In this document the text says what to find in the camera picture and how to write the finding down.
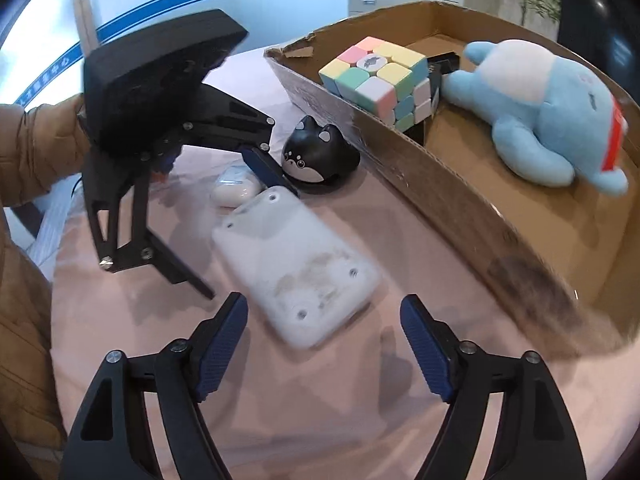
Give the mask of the left forearm brown sleeve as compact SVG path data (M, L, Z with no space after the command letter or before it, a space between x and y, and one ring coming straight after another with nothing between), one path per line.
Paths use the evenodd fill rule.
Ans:
M50 191L81 168L90 144L77 115L81 94L24 110L1 107L1 203L15 207Z

